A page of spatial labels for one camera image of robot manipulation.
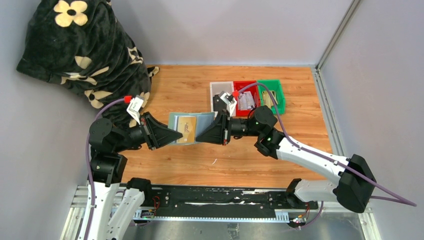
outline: card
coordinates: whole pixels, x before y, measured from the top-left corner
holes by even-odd
[[[214,112],[171,112],[168,128],[182,133],[183,137],[169,145],[198,144],[196,137],[212,124],[214,117]]]
[[[238,96],[238,110],[251,110],[255,107],[255,100],[250,91],[245,91]]]
[[[270,91],[272,96],[275,99],[275,102],[278,104],[277,101],[277,94],[275,91]],[[262,91],[262,99],[263,99],[263,105],[268,106],[269,109],[273,106],[273,101],[271,101],[270,95],[267,91]]]
[[[176,141],[177,144],[193,144],[196,138],[196,121],[195,116],[179,116],[177,117],[177,132],[182,133],[182,138]]]

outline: black blanket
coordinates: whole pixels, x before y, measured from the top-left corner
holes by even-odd
[[[151,77],[159,70],[147,69],[110,0],[42,0],[28,24],[25,50],[16,69],[62,85],[96,109],[127,95],[147,100]],[[131,117],[126,108],[117,104],[103,117],[128,128]]]

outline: yellow flower print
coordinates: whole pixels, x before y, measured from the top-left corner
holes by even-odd
[[[107,96],[111,95],[112,93],[113,92],[108,92],[108,91],[94,91],[94,90],[84,91],[84,95],[87,96],[88,101],[96,109],[99,109],[99,108],[103,107],[103,105],[104,105],[99,100],[106,98]]]
[[[76,64],[82,68],[82,69],[86,69],[91,63],[92,60],[87,57],[87,56],[75,56],[75,62]],[[105,73],[109,70],[109,67],[104,67],[96,72],[94,72],[93,74],[91,74],[90,76],[82,76],[80,75],[78,72],[67,72],[66,74],[69,75],[69,77],[62,77],[62,82],[60,84],[65,84],[66,81],[83,81],[83,82],[88,82],[93,84],[94,86],[97,85],[97,81],[92,78],[95,77],[99,74]]]
[[[85,1],[73,1],[69,5],[66,1],[59,0],[53,10],[56,13],[60,13],[54,20],[62,28],[69,27],[72,22],[78,26],[83,26],[89,20],[87,15],[83,13],[87,10],[87,3]]]
[[[143,63],[143,58],[139,56],[139,52],[137,51],[137,47],[133,47],[133,48],[129,48],[128,49],[128,54],[129,57],[131,58],[132,62],[131,64],[142,64]]]

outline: flower pattern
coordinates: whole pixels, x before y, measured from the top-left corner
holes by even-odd
[[[80,68],[86,69],[92,63],[92,60],[87,56],[75,56],[75,62]],[[92,85],[96,86],[97,81],[93,77],[100,75],[102,73],[105,73],[108,70],[109,70],[109,67],[107,66],[107,67],[104,67],[104,68],[94,72],[90,76],[82,76],[78,72],[66,72],[66,74],[68,74],[69,77],[63,76],[62,82],[60,84],[65,84],[66,81],[69,80],[69,81],[88,82],[88,83],[91,83]]]
[[[142,97],[142,98],[144,99],[143,104],[141,105],[141,107],[142,107],[142,108],[140,109],[140,114],[141,114],[141,113],[142,113],[142,111],[143,111],[143,108],[146,106],[147,101],[149,100],[150,92],[146,92],[146,93],[142,92],[142,93],[140,94],[140,97]],[[135,120],[135,119],[131,119],[131,120],[129,121],[129,127],[130,127],[130,128],[135,127],[136,125],[137,125],[137,122],[136,122],[136,120]]]
[[[143,63],[143,58],[139,56],[139,52],[137,51],[137,47],[133,47],[133,48],[128,48],[128,54],[129,57],[131,58],[132,62],[131,64],[142,64]]]
[[[148,76],[151,78],[153,78],[156,74],[159,73],[159,67],[158,66],[152,66],[147,68],[148,71]]]
[[[87,3],[85,1],[73,1],[69,5],[66,1],[59,0],[53,10],[59,13],[54,20],[62,28],[69,27],[72,22],[78,26],[83,26],[89,20],[87,15],[83,13],[87,10]]]
[[[104,105],[99,100],[106,98],[107,96],[111,95],[112,93],[113,92],[108,92],[108,91],[94,91],[94,90],[84,91],[84,95],[87,96],[88,101],[96,109],[99,109],[99,108],[103,107],[103,105]]]

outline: purple cable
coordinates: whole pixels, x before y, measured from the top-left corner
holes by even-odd
[[[105,107],[103,107],[97,113],[97,115],[95,116],[94,121],[99,119],[100,116],[102,115],[102,113],[104,113],[108,108],[112,107],[115,104],[122,103],[122,102],[124,102],[123,98],[115,100],[115,101],[109,103],[108,105],[106,105]],[[90,188],[91,188],[91,206],[94,206],[95,203],[96,203],[96,192],[95,192],[95,189],[94,189],[93,173],[92,173],[92,169],[91,169],[91,166],[90,166],[89,138],[90,138],[90,133],[88,133],[87,141],[85,142],[85,163],[87,164],[88,182],[90,183]],[[89,237],[89,232],[90,232],[90,227],[92,225],[93,215],[94,215],[94,207],[90,207],[90,213],[89,213],[88,220],[87,220],[87,227],[85,228],[84,240],[87,240],[87,238]]]
[[[310,150],[310,149],[308,149],[308,148],[300,147],[300,146],[299,146],[297,143],[295,143],[295,142],[291,139],[291,137],[287,134],[287,131],[286,131],[286,129],[284,128],[283,120],[281,119],[280,113],[279,113],[278,108],[277,108],[277,102],[276,102],[276,100],[274,99],[274,96],[271,94],[271,91],[268,89],[268,87],[267,87],[266,85],[264,85],[263,83],[260,83],[260,82],[255,82],[255,83],[252,83],[252,84],[249,84],[249,85],[247,85],[247,86],[243,87],[242,89],[240,89],[240,90],[239,90],[239,92],[240,92],[240,93],[242,93],[242,92],[243,92],[243,91],[245,91],[246,89],[251,88],[251,87],[253,87],[253,86],[261,86],[261,87],[263,87],[263,88],[264,88],[264,89],[268,92],[268,95],[269,95],[269,97],[271,98],[272,104],[274,105],[275,113],[276,113],[276,115],[277,115],[278,122],[279,122],[279,124],[280,124],[280,126],[281,126],[281,129],[282,129],[282,131],[283,131],[283,133],[284,133],[285,137],[287,138],[287,140],[288,140],[288,141],[289,141],[292,145],[294,145],[296,148],[301,149],[301,150],[304,150],[305,152],[308,152],[308,153],[313,154],[313,155],[315,155],[315,156],[321,157],[321,158],[323,158],[323,159],[325,159],[325,160],[328,160],[328,161],[332,162],[333,164],[340,165],[340,166],[342,166],[343,168],[347,169],[348,171],[350,171],[350,172],[354,173],[355,175],[357,175],[357,176],[361,177],[362,179],[364,179],[365,181],[367,181],[368,183],[370,183],[370,184],[371,184],[371,185],[373,185],[374,187],[377,187],[378,189],[382,190],[383,192],[385,192],[385,193],[387,193],[387,194],[391,195],[392,197],[395,197],[395,198],[396,198],[396,199],[394,199],[394,198],[383,197],[383,196],[371,196],[371,199],[379,199],[379,200],[385,200],[385,201],[390,201],[390,202],[396,202],[396,203],[401,203],[401,204],[405,204],[405,205],[410,205],[410,206],[413,206],[413,207],[416,207],[416,206],[417,206],[417,204],[416,204],[416,203],[414,203],[414,202],[412,202],[412,201],[410,201],[410,200],[408,200],[408,199],[406,199],[406,198],[404,198],[404,197],[402,197],[402,196],[400,196],[400,195],[398,195],[398,194],[396,194],[396,193],[394,193],[394,192],[390,191],[389,189],[387,189],[387,188],[383,187],[382,185],[380,185],[380,184],[376,183],[375,181],[371,180],[370,178],[366,177],[365,175],[363,175],[362,173],[360,173],[360,172],[356,171],[355,169],[353,169],[353,168],[351,168],[351,167],[349,167],[349,166],[347,166],[347,165],[345,165],[345,164],[343,164],[343,163],[340,163],[340,162],[338,162],[338,161],[335,161],[335,160],[334,160],[334,159],[332,159],[331,157],[328,157],[328,156],[326,156],[326,155],[323,155],[323,154],[321,154],[321,153],[319,153],[319,152],[316,152],[316,151]]]

